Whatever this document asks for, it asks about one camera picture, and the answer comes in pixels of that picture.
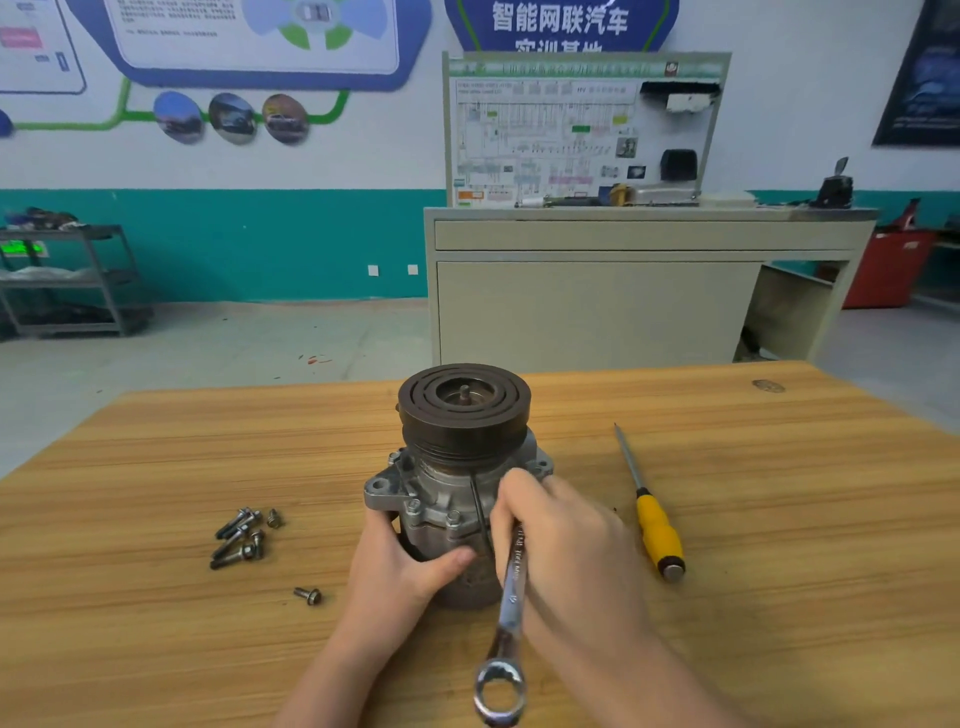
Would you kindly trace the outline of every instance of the combination wrench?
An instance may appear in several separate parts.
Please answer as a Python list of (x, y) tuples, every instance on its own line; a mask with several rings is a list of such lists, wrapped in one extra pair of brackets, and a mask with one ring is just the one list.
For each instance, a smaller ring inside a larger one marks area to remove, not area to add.
[[(520, 669), (520, 637), (523, 621), (523, 595), (527, 585), (527, 554), (523, 525), (514, 526), (510, 561), (503, 580), (500, 617), (493, 635), (487, 661), (477, 670), (473, 683), (473, 705), (491, 728), (515, 726), (527, 705), (527, 684)], [(507, 711), (495, 710), (484, 700), (484, 688), (492, 682), (506, 682), (514, 689), (515, 702)]]

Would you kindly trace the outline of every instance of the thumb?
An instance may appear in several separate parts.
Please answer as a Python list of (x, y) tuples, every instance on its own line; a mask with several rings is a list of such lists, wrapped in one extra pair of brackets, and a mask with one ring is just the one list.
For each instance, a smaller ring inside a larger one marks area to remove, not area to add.
[(417, 588), (420, 594), (431, 598), (460, 574), (476, 558), (476, 551), (469, 546), (460, 546), (433, 561), (418, 564)]

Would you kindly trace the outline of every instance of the yellow screwdriver handle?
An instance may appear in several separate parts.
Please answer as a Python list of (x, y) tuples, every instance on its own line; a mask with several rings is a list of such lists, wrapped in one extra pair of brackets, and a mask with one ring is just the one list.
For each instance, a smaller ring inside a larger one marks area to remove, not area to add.
[[(647, 493), (637, 498), (636, 517), (643, 531), (643, 545), (660, 574), (667, 578), (667, 567), (674, 567), (670, 574), (682, 576), (686, 571), (684, 547), (681, 546), (680, 535), (670, 525), (670, 520), (657, 499)], [(679, 577), (674, 576), (668, 580), (674, 581), (677, 578)]]

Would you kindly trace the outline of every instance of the circular photo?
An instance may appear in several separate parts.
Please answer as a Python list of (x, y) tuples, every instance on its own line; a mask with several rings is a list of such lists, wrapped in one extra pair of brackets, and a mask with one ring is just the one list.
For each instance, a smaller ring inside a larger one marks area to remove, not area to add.
[(303, 106), (285, 93), (263, 102), (263, 123), (270, 136), (284, 144), (300, 144), (310, 129)]
[(163, 133), (180, 144), (195, 144), (204, 135), (200, 107), (179, 91), (164, 91), (157, 96), (154, 116)]
[(210, 124), (232, 144), (250, 144), (256, 133), (253, 107), (235, 93), (218, 93), (213, 97)]

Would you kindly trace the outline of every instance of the teal wall stripe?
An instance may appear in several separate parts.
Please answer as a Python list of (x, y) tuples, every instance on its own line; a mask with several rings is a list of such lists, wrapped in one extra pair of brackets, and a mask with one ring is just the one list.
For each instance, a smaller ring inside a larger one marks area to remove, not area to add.
[[(766, 204), (815, 190), (754, 190)], [(856, 202), (884, 221), (922, 197), (920, 220), (940, 226), (960, 212), (960, 192), (863, 190)], [(423, 208), (442, 189), (0, 189), (0, 211), (64, 210), (119, 223), (161, 301), (313, 301), (426, 296)], [(82, 261), (62, 246), (50, 264)], [(418, 276), (407, 265), (420, 266)], [(367, 266), (380, 267), (379, 278)]]

